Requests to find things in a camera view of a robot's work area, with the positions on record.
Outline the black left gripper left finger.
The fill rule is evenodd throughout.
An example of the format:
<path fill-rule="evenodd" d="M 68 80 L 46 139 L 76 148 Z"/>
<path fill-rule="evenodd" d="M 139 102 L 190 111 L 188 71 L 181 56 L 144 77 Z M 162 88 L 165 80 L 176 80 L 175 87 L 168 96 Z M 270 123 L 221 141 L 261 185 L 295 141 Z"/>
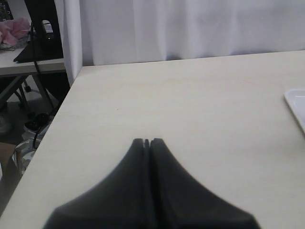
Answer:
<path fill-rule="evenodd" d="M 151 229 L 153 198 L 148 140 L 134 139 L 116 168 L 99 184 L 57 207 L 46 229 Z"/>

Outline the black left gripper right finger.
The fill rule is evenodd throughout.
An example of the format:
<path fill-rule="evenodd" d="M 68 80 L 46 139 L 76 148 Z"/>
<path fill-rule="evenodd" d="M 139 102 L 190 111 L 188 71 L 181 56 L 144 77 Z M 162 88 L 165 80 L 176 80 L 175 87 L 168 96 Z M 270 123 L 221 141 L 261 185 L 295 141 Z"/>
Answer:
<path fill-rule="evenodd" d="M 193 178 L 160 138 L 151 141 L 151 187 L 160 229 L 258 229 L 255 217 Z"/>

